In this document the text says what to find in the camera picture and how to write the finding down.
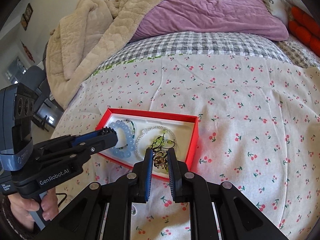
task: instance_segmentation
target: purple pillow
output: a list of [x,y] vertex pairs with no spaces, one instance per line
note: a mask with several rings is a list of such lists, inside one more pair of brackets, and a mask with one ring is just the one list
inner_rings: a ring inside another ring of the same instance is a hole
[[263,0],[163,0],[144,17],[131,41],[184,31],[252,33],[273,41],[289,37]]

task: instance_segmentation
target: light blue beaded bracelet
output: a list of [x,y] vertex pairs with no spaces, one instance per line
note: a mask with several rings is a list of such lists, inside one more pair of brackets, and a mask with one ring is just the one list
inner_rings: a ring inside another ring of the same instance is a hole
[[115,128],[121,128],[123,131],[124,131],[124,134],[125,134],[125,139],[126,139],[126,145],[123,146],[123,147],[119,147],[119,148],[116,148],[116,147],[112,147],[110,148],[109,150],[111,151],[111,153],[120,158],[120,159],[123,159],[123,158],[129,158],[131,156],[131,152],[134,151],[136,149],[135,145],[134,145],[134,134],[131,133],[130,129],[129,129],[129,126],[126,125],[123,121],[116,121],[116,122],[112,122],[110,124],[110,128],[112,129],[115,129]]

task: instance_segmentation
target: finger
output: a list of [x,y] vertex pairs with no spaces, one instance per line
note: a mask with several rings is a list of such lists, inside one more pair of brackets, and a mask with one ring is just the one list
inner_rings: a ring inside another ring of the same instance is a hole
[[26,215],[26,219],[34,222],[34,219],[30,214]]
[[43,213],[43,218],[44,220],[48,221],[49,219],[55,218],[56,215],[58,215],[58,213],[59,213],[58,207],[52,207]]
[[41,202],[43,211],[47,211],[52,207],[58,208],[58,198],[55,193],[55,189],[48,191],[47,195],[44,196]]
[[12,205],[19,206],[27,211],[39,210],[39,204],[34,199],[24,199],[18,193],[9,196]]

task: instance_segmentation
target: wall decoration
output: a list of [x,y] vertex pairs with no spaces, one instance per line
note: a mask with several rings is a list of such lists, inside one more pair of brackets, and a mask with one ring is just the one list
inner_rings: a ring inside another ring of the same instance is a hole
[[28,27],[28,23],[27,23],[27,21],[26,21],[26,18],[24,17],[24,14],[22,14],[20,22],[21,22],[22,27],[23,27],[24,30],[26,31],[26,30],[27,30],[27,27]]
[[33,56],[31,55],[31,52],[28,50],[27,46],[23,44],[23,42],[21,41],[21,44],[22,44],[22,47],[24,48],[24,52],[27,54],[27,56],[29,57],[29,59],[33,62],[34,59],[33,59]]
[[33,9],[31,7],[31,4],[28,3],[26,11],[24,12],[24,17],[27,23],[29,23],[32,13],[33,13]]

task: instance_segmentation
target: beaded bracelet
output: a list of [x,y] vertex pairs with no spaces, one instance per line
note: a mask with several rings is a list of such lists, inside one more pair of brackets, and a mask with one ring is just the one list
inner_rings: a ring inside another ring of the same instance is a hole
[[164,127],[164,126],[153,126],[153,127],[151,127],[151,128],[148,128],[148,129],[143,129],[143,130],[142,130],[142,134],[137,138],[137,141],[136,141],[136,155],[137,155],[137,157],[138,157],[139,159],[141,159],[141,160],[143,160],[143,158],[142,158],[141,155],[139,154],[138,144],[139,144],[141,138],[142,138],[145,134],[147,134],[149,131],[151,131],[151,130],[153,130],[153,129],[161,129],[161,130],[165,130],[165,131],[167,131],[168,133],[170,133],[171,136],[172,136],[172,141],[173,141],[173,143],[174,143],[174,147],[175,147],[175,145],[176,145],[176,137],[175,137],[174,133],[171,132],[168,128],[166,128],[166,127]]
[[[124,123],[124,121],[130,122],[132,124],[133,134],[131,133],[129,126],[126,125]],[[134,127],[133,122],[128,119],[122,120],[122,121],[118,120],[115,123],[112,122],[110,124],[110,128],[112,128],[112,129],[121,128],[124,131],[126,142],[127,142],[125,146],[118,147],[118,148],[116,148],[116,147],[110,148],[111,153],[120,159],[129,158],[131,156],[131,151],[135,150],[135,145],[134,145],[135,127]]]

